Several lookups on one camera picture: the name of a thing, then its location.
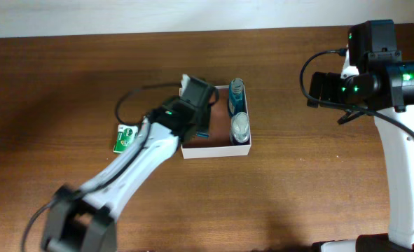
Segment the blue white toothbrush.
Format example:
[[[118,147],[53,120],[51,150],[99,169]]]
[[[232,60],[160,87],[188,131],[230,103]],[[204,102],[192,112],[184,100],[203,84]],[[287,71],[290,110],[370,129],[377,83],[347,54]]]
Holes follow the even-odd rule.
[[[202,137],[202,138],[209,138],[209,134],[208,133],[204,133],[204,132],[197,132],[196,133],[197,137]]]

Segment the clear purple sanitizer bottle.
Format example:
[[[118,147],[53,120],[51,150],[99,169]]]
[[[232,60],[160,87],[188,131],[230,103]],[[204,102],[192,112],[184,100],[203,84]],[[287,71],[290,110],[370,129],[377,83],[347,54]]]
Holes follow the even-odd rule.
[[[249,116],[245,112],[239,112],[231,118],[230,142],[234,146],[245,145],[250,138]]]

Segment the teal Listerine mouthwash bottle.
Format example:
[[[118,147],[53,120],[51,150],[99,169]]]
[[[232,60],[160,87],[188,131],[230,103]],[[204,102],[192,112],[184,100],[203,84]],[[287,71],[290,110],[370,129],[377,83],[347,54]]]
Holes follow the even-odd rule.
[[[230,82],[228,89],[228,114],[232,118],[240,112],[245,112],[244,81],[235,78]]]

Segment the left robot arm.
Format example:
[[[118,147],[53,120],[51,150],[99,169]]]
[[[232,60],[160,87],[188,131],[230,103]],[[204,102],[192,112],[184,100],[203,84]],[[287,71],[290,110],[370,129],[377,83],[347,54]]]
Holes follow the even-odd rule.
[[[213,85],[183,76],[180,93],[147,112],[136,139],[79,189],[62,186],[48,204],[42,251],[116,251],[121,212],[141,184],[205,127],[219,100]]]

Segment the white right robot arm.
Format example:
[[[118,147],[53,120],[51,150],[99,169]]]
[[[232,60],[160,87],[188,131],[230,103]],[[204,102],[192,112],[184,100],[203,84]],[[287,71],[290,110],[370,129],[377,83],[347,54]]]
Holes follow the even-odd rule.
[[[340,73],[317,72],[301,92],[312,108],[343,111],[339,123],[371,116],[385,156],[389,230],[356,239],[321,241],[313,251],[414,251],[414,61],[403,61],[394,23],[371,20],[351,27]]]

